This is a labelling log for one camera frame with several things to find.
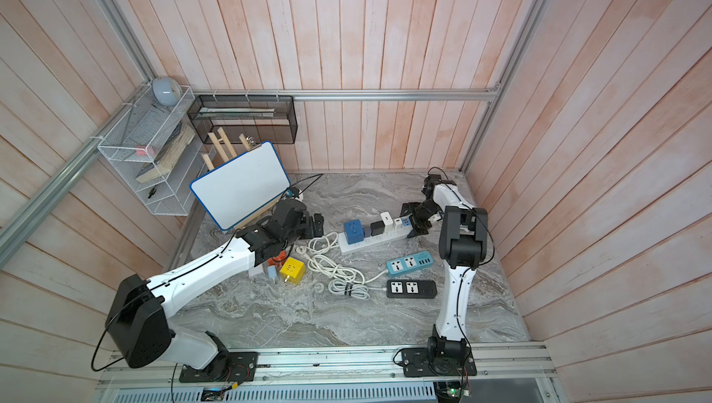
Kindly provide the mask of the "small white charger plug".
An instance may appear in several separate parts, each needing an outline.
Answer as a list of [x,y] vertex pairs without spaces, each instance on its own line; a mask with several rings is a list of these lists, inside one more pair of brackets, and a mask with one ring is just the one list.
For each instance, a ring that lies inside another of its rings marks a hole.
[[391,229],[393,227],[394,221],[389,212],[382,212],[380,217],[386,229]]

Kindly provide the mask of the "red cube socket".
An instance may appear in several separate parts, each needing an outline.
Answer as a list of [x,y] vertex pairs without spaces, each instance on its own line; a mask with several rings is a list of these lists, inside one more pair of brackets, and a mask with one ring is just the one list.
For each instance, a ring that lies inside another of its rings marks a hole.
[[285,260],[283,258],[270,258],[270,260],[268,260],[268,265],[276,267],[279,271],[284,265],[284,262]]

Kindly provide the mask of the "teal power strip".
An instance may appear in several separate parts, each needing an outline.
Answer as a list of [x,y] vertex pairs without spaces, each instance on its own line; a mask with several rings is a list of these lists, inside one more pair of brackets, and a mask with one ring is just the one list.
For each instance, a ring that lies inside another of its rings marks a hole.
[[387,263],[387,270],[391,277],[402,276],[430,268],[434,260],[428,251],[423,251],[403,258],[396,258]]

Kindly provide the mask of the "yellow cube socket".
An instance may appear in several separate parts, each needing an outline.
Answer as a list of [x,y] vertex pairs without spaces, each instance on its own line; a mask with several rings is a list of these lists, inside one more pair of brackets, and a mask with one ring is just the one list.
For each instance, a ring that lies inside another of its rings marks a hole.
[[281,270],[280,275],[285,283],[299,285],[305,274],[306,266],[301,260],[296,258],[288,258]]

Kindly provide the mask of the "light blue adapter plug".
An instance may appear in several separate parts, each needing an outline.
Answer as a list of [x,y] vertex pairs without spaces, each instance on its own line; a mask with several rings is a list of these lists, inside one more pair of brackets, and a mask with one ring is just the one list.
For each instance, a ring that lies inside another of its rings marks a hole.
[[278,273],[277,273],[276,266],[272,266],[272,265],[268,266],[267,274],[268,274],[269,280],[272,281],[274,284],[276,284],[277,280],[278,280]]

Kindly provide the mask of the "blue cube socket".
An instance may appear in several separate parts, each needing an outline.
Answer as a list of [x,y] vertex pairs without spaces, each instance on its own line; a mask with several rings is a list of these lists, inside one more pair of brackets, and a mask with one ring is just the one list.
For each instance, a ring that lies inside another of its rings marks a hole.
[[344,224],[344,235],[348,245],[361,243],[365,239],[365,230],[359,219]]

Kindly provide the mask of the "black power strip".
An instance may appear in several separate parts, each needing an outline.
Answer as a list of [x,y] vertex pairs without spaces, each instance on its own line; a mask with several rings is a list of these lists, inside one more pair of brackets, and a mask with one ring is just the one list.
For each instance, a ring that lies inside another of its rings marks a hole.
[[437,284],[432,280],[388,280],[387,298],[391,299],[434,299]]

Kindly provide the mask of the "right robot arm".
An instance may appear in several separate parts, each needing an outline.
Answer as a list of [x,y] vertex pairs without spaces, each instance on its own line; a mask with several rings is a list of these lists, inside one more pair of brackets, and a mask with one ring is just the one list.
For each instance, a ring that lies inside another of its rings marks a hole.
[[470,286],[478,267],[493,260],[488,255],[490,232],[487,210],[466,201],[455,182],[441,175],[428,175],[422,193],[425,199],[402,205],[402,217],[409,219],[410,238],[428,234],[439,219],[439,257],[446,273],[445,296],[428,343],[443,354],[448,349],[468,347],[465,314]]

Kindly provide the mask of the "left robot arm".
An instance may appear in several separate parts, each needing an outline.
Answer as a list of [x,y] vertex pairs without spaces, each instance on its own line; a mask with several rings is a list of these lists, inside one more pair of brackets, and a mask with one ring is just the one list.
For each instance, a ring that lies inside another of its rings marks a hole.
[[210,332],[198,333],[172,323],[174,315],[217,284],[259,267],[296,241],[324,233],[324,217],[310,214],[298,199],[280,200],[272,215],[233,233],[208,254],[146,280],[134,274],[117,289],[105,333],[123,361],[139,369],[157,360],[185,365],[211,380],[231,367],[224,343]]

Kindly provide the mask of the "black adapter plug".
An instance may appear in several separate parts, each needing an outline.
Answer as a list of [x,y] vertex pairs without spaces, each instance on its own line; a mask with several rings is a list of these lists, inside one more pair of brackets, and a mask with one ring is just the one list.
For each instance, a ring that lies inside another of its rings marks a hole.
[[385,226],[383,221],[375,221],[370,224],[370,231],[372,236],[378,236],[385,232]]

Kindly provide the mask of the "white power strip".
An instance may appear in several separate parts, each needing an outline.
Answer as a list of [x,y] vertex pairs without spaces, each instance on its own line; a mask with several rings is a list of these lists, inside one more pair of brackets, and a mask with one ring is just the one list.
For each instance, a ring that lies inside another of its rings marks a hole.
[[362,228],[363,237],[356,238],[350,234],[356,228],[356,224],[361,221],[350,221],[344,225],[344,232],[337,235],[337,245],[342,254],[348,255],[369,247],[391,243],[398,240],[406,239],[413,230],[411,221],[407,217],[389,219],[383,226],[376,227],[373,231],[370,226]]

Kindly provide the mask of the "black mesh basket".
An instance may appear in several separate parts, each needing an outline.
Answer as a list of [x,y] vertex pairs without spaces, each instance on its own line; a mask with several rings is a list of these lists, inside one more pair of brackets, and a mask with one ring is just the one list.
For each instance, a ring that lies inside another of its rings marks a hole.
[[198,95],[187,115],[205,145],[219,129],[232,143],[244,134],[257,143],[293,145],[299,129],[294,100],[285,95]]

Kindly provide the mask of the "wooden block on shelf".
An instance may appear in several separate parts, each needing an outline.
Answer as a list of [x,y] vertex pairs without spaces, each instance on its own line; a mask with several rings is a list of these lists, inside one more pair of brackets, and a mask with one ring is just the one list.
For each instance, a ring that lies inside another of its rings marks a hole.
[[196,132],[190,125],[180,122],[155,161],[146,163],[135,180],[139,184],[147,184],[159,178],[167,178],[195,135]]

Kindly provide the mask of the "grey round speaker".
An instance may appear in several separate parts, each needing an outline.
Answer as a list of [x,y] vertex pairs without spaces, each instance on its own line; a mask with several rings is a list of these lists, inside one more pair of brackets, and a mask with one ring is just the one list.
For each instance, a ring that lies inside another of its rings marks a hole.
[[151,88],[156,100],[167,108],[174,108],[183,95],[179,83],[170,77],[152,80]]

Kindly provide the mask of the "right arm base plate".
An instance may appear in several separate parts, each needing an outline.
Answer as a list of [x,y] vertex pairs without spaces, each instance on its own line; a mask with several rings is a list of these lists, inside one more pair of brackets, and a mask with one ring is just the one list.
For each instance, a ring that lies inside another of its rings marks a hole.
[[478,369],[469,347],[465,347],[463,355],[429,356],[426,347],[407,347],[401,349],[395,363],[402,367],[403,373],[409,378],[421,377],[473,377],[478,375]]

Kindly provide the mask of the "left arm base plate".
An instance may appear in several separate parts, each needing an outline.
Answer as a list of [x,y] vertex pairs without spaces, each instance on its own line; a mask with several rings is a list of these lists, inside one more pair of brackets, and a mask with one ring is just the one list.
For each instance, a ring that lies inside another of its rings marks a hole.
[[219,352],[203,370],[185,366],[180,383],[238,383],[252,382],[255,377],[259,353],[254,351]]

